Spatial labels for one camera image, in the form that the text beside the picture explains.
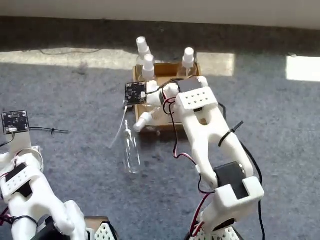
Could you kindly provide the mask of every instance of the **circuit board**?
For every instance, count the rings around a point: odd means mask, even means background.
[[[129,82],[125,85],[124,102],[126,106],[147,103],[147,82]]]
[[[10,129],[16,128],[16,133],[29,131],[29,120],[27,111],[7,111],[1,115],[3,133],[11,134]]]

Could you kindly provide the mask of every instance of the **mounting plate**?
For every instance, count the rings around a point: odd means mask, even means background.
[[[103,222],[96,231],[95,240],[117,240],[116,233],[112,230],[108,222]]]
[[[181,92],[177,95],[177,99],[182,103],[185,110],[197,110],[210,104],[218,106],[217,99],[208,86],[192,91]]]
[[[7,111],[1,115],[4,135],[12,134],[10,129],[16,129],[16,134],[29,132],[29,120],[27,111]]]

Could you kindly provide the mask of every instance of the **cardboard box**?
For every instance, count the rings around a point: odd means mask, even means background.
[[[86,227],[89,229],[93,229],[96,232],[102,222],[109,222],[109,219],[106,216],[86,216],[84,218]]]
[[[200,65],[197,63],[197,76],[201,76],[201,69]],[[168,82],[170,79],[176,78],[177,77],[177,70],[178,70],[178,63],[156,63],[154,65],[154,72],[157,77],[157,82],[158,85],[162,85],[166,82]],[[133,81],[137,82],[139,79],[138,72],[137,72],[137,67],[133,67]],[[138,121],[140,116],[144,113],[147,112],[147,108],[143,104],[135,105],[134,106],[135,110],[135,120]],[[179,122],[179,120],[176,121],[175,119],[175,125],[177,130],[182,129],[182,124]],[[172,131],[173,130],[173,124],[171,117],[169,115],[166,115],[163,113],[163,117],[156,121],[152,125],[146,126],[141,132],[146,133],[146,132],[156,132],[156,131]]]

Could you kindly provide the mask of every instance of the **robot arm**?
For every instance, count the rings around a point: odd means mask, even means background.
[[[43,174],[41,150],[31,144],[27,112],[5,112],[2,124],[8,142],[14,136],[10,151],[0,155],[0,188],[13,217],[13,240],[102,239],[106,226],[94,233],[86,228],[85,216],[74,201],[63,203],[54,194]],[[49,217],[38,226],[46,215]]]
[[[198,218],[203,222],[204,233],[211,236],[212,232],[224,230],[250,214],[265,192],[253,176],[253,166],[237,136],[233,132],[228,133],[231,130],[205,77],[170,83],[163,92],[168,98],[175,97],[173,111],[190,142],[196,170],[215,190],[212,203]],[[233,162],[212,168],[208,156],[209,143],[220,143],[222,151]]]

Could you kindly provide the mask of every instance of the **plastic bottle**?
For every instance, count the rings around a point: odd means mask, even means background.
[[[139,149],[137,146],[136,137],[129,129],[127,120],[125,120],[124,126],[124,168],[125,171],[128,173],[137,174],[143,169],[143,166],[139,156]]]
[[[195,51],[191,47],[184,50],[182,62],[178,66],[176,76],[179,78],[188,78],[197,74],[197,66],[195,64]]]
[[[153,81],[156,80],[155,76],[155,64],[154,56],[147,54],[144,56],[143,67],[142,67],[142,76],[139,81]]]
[[[136,39],[136,45],[138,47],[138,57],[136,58],[136,72],[140,77],[142,75],[145,55],[151,54],[151,52],[147,44],[147,40],[144,36],[140,36]]]

